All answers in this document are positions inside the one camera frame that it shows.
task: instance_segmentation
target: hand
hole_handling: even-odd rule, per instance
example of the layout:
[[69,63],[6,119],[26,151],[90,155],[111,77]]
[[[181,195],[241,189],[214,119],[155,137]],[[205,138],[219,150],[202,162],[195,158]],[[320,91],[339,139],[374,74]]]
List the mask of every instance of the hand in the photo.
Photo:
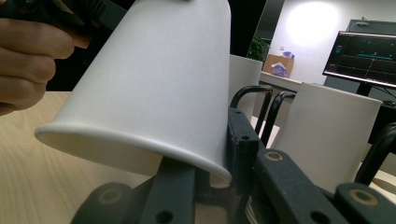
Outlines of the hand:
[[54,59],[73,51],[73,38],[58,28],[0,19],[0,116],[41,100],[55,74]]

